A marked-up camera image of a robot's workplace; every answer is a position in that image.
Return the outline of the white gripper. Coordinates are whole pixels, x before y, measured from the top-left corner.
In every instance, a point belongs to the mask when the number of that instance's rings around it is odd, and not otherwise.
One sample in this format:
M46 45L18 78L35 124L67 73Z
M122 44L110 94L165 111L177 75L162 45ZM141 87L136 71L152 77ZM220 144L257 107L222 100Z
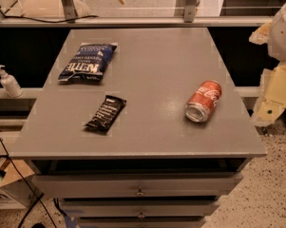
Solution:
M274 16L272 24L267 22L257 28L249 41L256 45L268 42L269 55L280 61L273 70L263 70L251 116L255 126L268 126L286 109L286 3Z

